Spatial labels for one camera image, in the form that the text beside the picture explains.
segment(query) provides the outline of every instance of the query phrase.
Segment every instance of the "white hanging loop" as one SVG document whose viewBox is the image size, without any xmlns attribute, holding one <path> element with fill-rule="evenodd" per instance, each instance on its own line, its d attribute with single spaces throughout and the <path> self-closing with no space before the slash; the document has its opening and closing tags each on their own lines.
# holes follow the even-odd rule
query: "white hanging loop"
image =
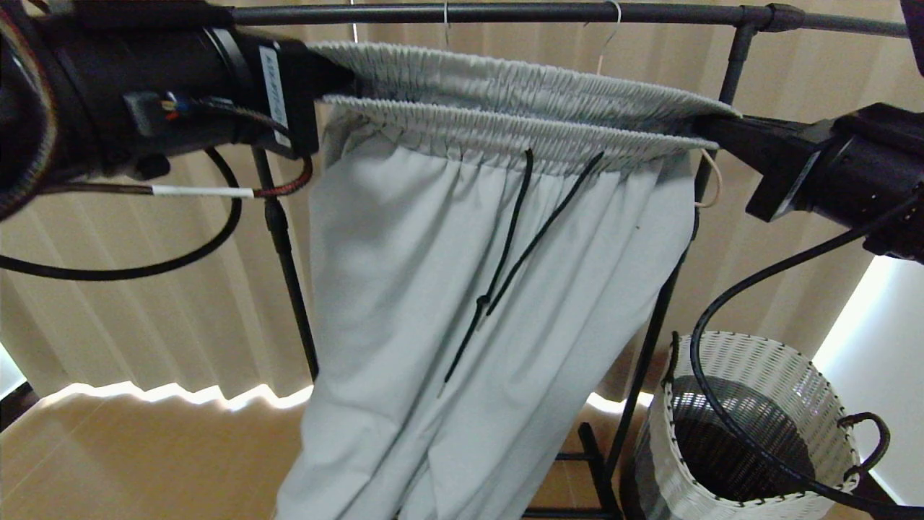
<svg viewBox="0 0 924 520">
<path fill-rule="evenodd" d="M 610 33 L 610 36 L 603 42 L 603 47 L 600 49 L 600 55 L 597 56 L 597 75 L 600 75 L 601 70 L 603 70 L 603 55 L 606 54 L 606 47 L 609 46 L 610 42 L 613 40 L 613 37 L 616 35 L 616 31 L 619 30 L 619 24 L 623 23 L 623 8 L 619 5 L 619 2 L 616 0 L 606 0 L 610 4 L 613 4 L 616 7 L 616 26 L 613 27 L 613 32 Z"/>
<path fill-rule="evenodd" d="M 445 51 L 449 51 L 449 0 L 443 1 L 443 38 L 445 43 Z"/>
<path fill-rule="evenodd" d="M 713 207 L 719 203 L 719 199 L 722 197 L 722 171 L 719 169 L 719 165 L 715 164 L 715 159 L 712 158 L 712 155 L 709 155 L 709 152 L 706 152 L 704 148 L 700 148 L 699 151 L 702 153 L 702 158 L 706 159 L 706 162 L 715 170 L 715 195 L 707 203 L 695 203 L 694 205 L 702 208 Z"/>
</svg>

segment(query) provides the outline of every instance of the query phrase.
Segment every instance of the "beige curtain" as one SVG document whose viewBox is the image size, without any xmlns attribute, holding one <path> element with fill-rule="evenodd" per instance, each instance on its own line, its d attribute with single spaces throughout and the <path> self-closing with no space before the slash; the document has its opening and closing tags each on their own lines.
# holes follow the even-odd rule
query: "beige curtain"
<svg viewBox="0 0 924 520">
<path fill-rule="evenodd" d="M 901 19 L 894 1 L 790 3 L 815 12 Z M 613 28 L 611 23 L 454 24 L 449 40 L 456 52 L 593 71 Z M 312 41 L 354 37 L 351 26 L 279 31 Z M 605 50 L 602 73 L 714 96 L 733 32 L 624 24 Z M 361 41 L 445 46 L 442 24 L 359 25 L 355 33 Z M 751 115 L 814 121 L 876 101 L 924 110 L 924 79 L 907 40 L 793 31 L 757 36 L 736 106 Z M 242 183 L 257 184 L 246 147 L 222 152 Z M 220 182 L 204 155 L 173 164 L 170 183 Z M 814 216 L 790 215 L 772 225 L 746 216 L 744 206 L 759 176 L 728 154 L 719 155 L 719 164 L 723 199 L 703 212 L 665 342 L 672 329 L 689 332 L 709 300 L 732 283 L 839 231 Z M 298 165 L 274 160 L 274 168 L 281 179 L 295 175 Z M 308 295 L 306 200 L 302 192 L 285 205 Z M 0 247 L 4 254 L 65 266 L 136 266 L 207 240 L 224 223 L 226 206 L 211 200 L 47 197 L 0 225 Z M 773 337 L 813 353 L 869 260 L 858 244 L 829 254 L 742 295 L 713 326 Z M 218 384 L 226 397 L 266 383 L 277 395 L 287 395 L 310 382 L 259 202 L 245 203 L 234 239 L 216 254 L 153 279 L 76 283 L 0 272 L 0 313 L 0 340 L 41 394 L 72 382 L 99 386 L 131 380 L 143 389 L 170 382 L 187 390 Z M 614 365 L 603 385 L 607 394 L 621 393 L 635 351 L 627 349 Z"/>
</svg>

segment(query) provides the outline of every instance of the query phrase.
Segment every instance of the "black drawstring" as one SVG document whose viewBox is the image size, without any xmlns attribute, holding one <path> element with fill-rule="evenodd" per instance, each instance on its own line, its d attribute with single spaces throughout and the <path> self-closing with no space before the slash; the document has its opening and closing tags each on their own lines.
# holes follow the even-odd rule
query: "black drawstring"
<svg viewBox="0 0 924 520">
<path fill-rule="evenodd" d="M 501 277 L 501 273 L 504 271 L 504 264 L 506 263 L 507 256 L 510 254 L 510 246 L 514 241 L 514 232 L 517 229 L 517 219 L 519 218 L 520 210 L 523 207 L 523 200 L 526 199 L 526 192 L 529 189 L 529 181 L 532 177 L 532 165 L 533 165 L 533 156 L 532 150 L 527 150 L 526 154 L 526 170 L 523 172 L 523 182 L 520 184 L 520 191 L 517 195 L 517 202 L 514 204 L 513 215 L 510 217 L 510 228 L 507 230 L 507 238 L 504 241 L 504 250 L 501 252 L 501 260 L 497 263 L 497 268 L 494 270 L 494 276 L 491 278 L 491 285 L 488 286 L 488 291 L 479 296 L 475 300 L 475 315 L 471 319 L 471 323 L 468 324 L 468 330 L 466 330 L 465 338 L 462 339 L 462 343 L 459 345 L 458 350 L 456 350 L 456 357 L 453 358 L 453 363 L 449 366 L 449 370 L 446 372 L 445 378 L 443 378 L 443 386 L 449 382 L 449 378 L 453 376 L 453 372 L 456 371 L 456 366 L 459 363 L 459 360 L 462 359 L 462 352 L 465 351 L 468 346 L 468 342 L 471 340 L 471 337 L 475 334 L 475 330 L 478 327 L 479 322 L 481 321 L 481 314 L 484 312 L 485 307 L 488 307 L 487 314 L 485 316 L 490 316 L 494 309 L 497 307 L 498 302 L 500 302 L 501 297 L 504 296 L 504 293 L 507 291 L 507 288 L 510 287 L 510 283 L 513 281 L 514 276 L 517 274 L 517 271 L 523 266 L 523 263 L 526 262 L 527 256 L 536 248 L 541 240 L 542 236 L 545 235 L 545 232 L 549 230 L 553 222 L 563 211 L 568 203 L 571 202 L 571 199 L 574 198 L 575 194 L 578 192 L 581 184 L 584 182 L 584 179 L 588 177 L 594 167 L 603 159 L 603 152 L 600 152 L 584 168 L 584 171 L 577 176 L 577 180 L 574 185 L 571 187 L 571 191 L 568 192 L 568 195 L 565 196 L 565 199 L 552 211 L 552 214 L 549 215 L 549 218 L 546 219 L 545 223 L 542 224 L 542 227 L 539 229 L 539 232 L 536 233 L 536 236 L 533 237 L 532 241 L 526 247 L 526 250 L 523 251 L 523 254 L 520 255 L 517 262 L 510 269 L 510 272 L 507 273 L 507 278 L 504 280 L 504 284 L 501 286 L 500 291 L 497 293 L 497 297 L 492 301 L 492 295 L 494 289 L 497 286 L 497 281 Z"/>
</svg>

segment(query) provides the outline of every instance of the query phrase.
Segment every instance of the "laundry basket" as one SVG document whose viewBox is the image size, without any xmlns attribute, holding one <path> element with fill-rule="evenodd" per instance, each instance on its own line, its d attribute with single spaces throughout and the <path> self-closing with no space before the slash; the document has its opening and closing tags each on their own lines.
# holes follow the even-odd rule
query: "laundry basket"
<svg viewBox="0 0 924 520">
<path fill-rule="evenodd" d="M 832 501 L 800 489 L 737 440 L 706 401 L 689 361 L 690 338 L 675 336 L 675 364 L 656 394 L 620 494 L 631 520 L 819 519 Z M 705 332 L 703 367 L 734 420 L 789 467 L 850 491 L 883 455 L 879 417 L 844 417 L 811 362 L 774 340 Z M 872 419 L 880 446 L 861 464 L 852 426 Z"/>
</svg>

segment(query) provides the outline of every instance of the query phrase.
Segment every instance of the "clothes rack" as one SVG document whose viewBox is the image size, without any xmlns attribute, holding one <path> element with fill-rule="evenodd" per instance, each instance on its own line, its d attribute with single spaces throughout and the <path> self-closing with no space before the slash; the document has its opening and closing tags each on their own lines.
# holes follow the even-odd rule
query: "clothes rack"
<svg viewBox="0 0 924 520">
<path fill-rule="evenodd" d="M 718 99 L 731 105 L 735 100 L 738 82 L 748 59 L 748 50 L 759 32 L 782 32 L 798 29 L 850 32 L 907 38 L 905 24 L 875 19 L 859 19 L 843 16 L 806 13 L 786 4 L 767 6 L 703 6 L 695 4 L 653 4 L 620 2 L 621 23 L 677 23 L 699 25 L 724 25 L 735 27 L 735 36 L 728 56 L 728 66 Z M 266 25 L 320 25 L 349 23 L 518 23 L 518 22 L 615 22 L 617 13 L 609 2 L 602 3 L 484 3 L 484 4 L 391 4 L 391 5 L 309 5 L 309 6 L 260 6 L 238 7 L 232 16 L 240 26 Z M 269 179 L 269 165 L 265 155 L 256 154 L 261 179 Z M 700 161 L 696 175 L 696 201 L 701 201 L 709 182 L 711 167 Z M 276 243 L 280 262 L 286 275 L 286 287 L 293 304 L 299 333 L 313 378 L 318 376 L 319 367 L 314 344 L 311 340 L 308 316 L 301 298 L 298 275 L 294 269 L 291 247 L 288 244 L 286 214 L 275 202 L 274 222 L 270 223 L 270 206 L 267 206 L 270 230 Z M 527 518 L 606 518 L 621 520 L 623 515 L 617 505 L 612 477 L 619 463 L 619 455 L 626 442 L 632 414 L 638 403 L 642 383 L 647 375 L 651 358 L 657 347 L 664 318 L 673 296 L 677 277 L 684 258 L 664 283 L 651 313 L 651 319 L 636 361 L 635 373 L 626 397 L 625 411 L 620 419 L 609 456 L 604 459 L 590 425 L 584 423 L 578 429 L 583 446 L 582 452 L 559 453 L 557 460 L 586 462 L 593 479 L 599 508 L 530 508 L 524 514 Z"/>
</svg>

